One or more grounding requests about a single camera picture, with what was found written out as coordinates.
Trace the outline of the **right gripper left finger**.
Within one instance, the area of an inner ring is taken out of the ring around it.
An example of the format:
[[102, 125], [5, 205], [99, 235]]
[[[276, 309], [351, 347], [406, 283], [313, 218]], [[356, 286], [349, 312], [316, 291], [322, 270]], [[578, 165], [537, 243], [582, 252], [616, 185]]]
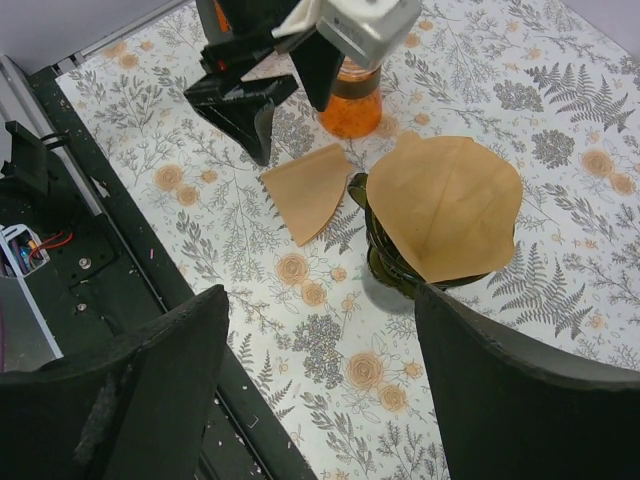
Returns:
[[215, 285], [135, 331], [2, 374], [2, 478], [193, 478], [228, 329]]

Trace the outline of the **green glass dripper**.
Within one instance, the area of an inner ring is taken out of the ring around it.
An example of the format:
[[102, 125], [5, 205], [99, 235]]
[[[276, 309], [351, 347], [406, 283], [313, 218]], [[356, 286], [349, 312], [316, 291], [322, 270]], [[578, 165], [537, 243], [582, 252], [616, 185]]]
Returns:
[[415, 289], [423, 278], [402, 257], [373, 213], [367, 201], [367, 180], [367, 173], [355, 174], [347, 185], [347, 193], [364, 211], [369, 271], [378, 282], [413, 300]]

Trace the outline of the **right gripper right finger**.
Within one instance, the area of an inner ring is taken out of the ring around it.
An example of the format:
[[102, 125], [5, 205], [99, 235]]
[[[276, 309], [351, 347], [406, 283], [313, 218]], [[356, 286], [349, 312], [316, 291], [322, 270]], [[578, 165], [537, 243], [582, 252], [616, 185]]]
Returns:
[[452, 478], [638, 478], [638, 372], [549, 346], [428, 284], [415, 321]]

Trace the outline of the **orange liquid glass carafe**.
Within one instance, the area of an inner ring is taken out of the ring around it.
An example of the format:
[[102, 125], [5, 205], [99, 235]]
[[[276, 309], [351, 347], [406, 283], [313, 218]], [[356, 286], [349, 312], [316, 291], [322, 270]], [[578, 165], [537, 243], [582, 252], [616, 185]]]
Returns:
[[382, 118], [381, 68], [367, 70], [346, 57], [326, 109], [319, 121], [331, 135], [342, 139], [372, 133]]

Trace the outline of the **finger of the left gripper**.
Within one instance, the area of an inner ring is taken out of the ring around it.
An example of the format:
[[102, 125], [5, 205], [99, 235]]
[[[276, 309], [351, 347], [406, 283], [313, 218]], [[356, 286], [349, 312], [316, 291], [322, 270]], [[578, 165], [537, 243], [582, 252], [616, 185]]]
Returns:
[[207, 74], [187, 88], [184, 96], [201, 118], [264, 167], [271, 158], [275, 109], [297, 88], [291, 75], [243, 81], [236, 76]]
[[307, 35], [290, 52], [311, 106], [318, 112], [326, 110], [344, 54], [320, 33]]

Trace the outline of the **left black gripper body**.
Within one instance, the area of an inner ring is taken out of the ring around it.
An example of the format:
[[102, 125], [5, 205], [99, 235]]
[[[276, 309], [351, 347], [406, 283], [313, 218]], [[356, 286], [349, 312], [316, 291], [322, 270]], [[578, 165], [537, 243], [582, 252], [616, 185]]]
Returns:
[[198, 1], [196, 3], [208, 43], [201, 65], [201, 85], [241, 85], [243, 76], [272, 51], [283, 48], [293, 55], [309, 42], [309, 29], [277, 37], [279, 28], [299, 6], [297, 1]]

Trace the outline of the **brown paper coffee filter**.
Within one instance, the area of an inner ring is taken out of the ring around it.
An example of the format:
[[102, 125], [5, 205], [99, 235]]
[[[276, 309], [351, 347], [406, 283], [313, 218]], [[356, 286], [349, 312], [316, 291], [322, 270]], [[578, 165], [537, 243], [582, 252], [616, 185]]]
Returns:
[[470, 137], [400, 134], [371, 167], [366, 193], [402, 257], [429, 283], [487, 274], [514, 255], [521, 177]]

